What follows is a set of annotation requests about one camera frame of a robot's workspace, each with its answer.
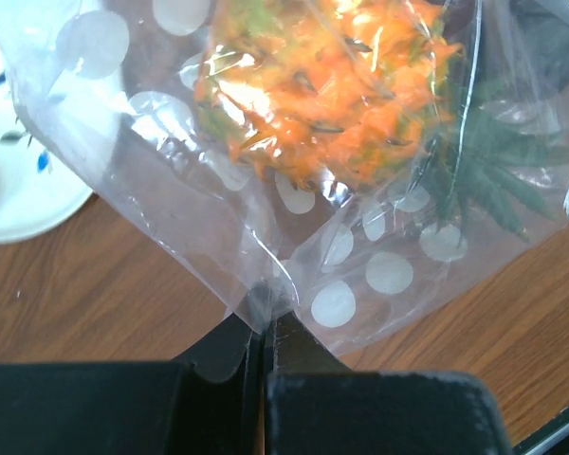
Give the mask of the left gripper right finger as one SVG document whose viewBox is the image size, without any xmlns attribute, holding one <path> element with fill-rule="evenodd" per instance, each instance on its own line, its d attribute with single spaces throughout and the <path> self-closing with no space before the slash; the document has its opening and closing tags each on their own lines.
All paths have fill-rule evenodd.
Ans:
<svg viewBox="0 0 569 455">
<path fill-rule="evenodd" d="M 496 400 L 473 375 L 356 372 L 288 313 L 265 334 L 267 454 L 509 454 Z"/>
</svg>

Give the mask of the orange fake carrot bunch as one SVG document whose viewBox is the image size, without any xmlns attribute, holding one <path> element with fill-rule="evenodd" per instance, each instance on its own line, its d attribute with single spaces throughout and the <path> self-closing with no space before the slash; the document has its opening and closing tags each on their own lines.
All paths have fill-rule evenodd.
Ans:
<svg viewBox="0 0 569 455">
<path fill-rule="evenodd" d="M 202 133 L 295 189 L 404 181 L 439 227 L 479 209 L 524 237 L 518 207 L 555 212 L 517 171 L 567 164 L 569 146 L 487 111 L 510 79 L 450 21 L 440 1 L 220 1 L 194 88 Z"/>
</svg>

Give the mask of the clear zip top bag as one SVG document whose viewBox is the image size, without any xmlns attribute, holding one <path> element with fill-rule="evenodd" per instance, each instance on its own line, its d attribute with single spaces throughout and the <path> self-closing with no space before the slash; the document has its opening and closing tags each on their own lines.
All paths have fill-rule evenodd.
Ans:
<svg viewBox="0 0 569 455">
<path fill-rule="evenodd" d="M 520 168 L 554 219 L 519 237 L 472 209 L 430 221 L 422 187 L 295 189 L 202 133 L 194 88 L 220 1 L 0 1 L 17 117 L 249 327 L 292 313 L 332 353 L 368 345 L 469 290 L 569 224 L 569 163 Z M 569 1 L 440 1 L 451 37 L 508 77 L 487 111 L 569 146 Z"/>
</svg>

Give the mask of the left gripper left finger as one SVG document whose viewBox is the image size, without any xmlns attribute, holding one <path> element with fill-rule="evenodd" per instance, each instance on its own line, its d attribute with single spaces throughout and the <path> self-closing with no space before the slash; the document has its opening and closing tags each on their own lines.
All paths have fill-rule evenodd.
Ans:
<svg viewBox="0 0 569 455">
<path fill-rule="evenodd" d="M 231 316 L 171 360 L 0 364 L 0 454 L 250 454 L 262 348 Z"/>
</svg>

